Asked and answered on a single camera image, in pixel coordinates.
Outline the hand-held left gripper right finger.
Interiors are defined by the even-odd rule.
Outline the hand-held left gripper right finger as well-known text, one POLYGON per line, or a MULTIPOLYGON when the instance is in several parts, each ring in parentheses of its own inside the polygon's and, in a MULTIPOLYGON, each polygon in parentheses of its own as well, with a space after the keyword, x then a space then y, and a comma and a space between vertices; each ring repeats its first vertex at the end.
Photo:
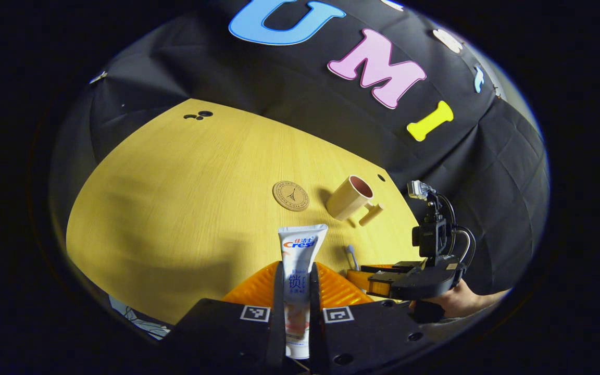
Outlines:
POLYGON ((310 273, 309 372, 390 374, 429 353, 436 343, 391 299, 321 308, 317 265, 310 273))

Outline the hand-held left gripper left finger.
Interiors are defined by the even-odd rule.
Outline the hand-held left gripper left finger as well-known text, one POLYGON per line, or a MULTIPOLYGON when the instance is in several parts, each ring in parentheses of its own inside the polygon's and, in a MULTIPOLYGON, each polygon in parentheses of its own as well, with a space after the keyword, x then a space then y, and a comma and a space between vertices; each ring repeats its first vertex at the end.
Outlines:
POLYGON ((283 266, 277 262, 270 307, 204 298, 160 347, 176 374, 279 374, 286 358, 283 266))

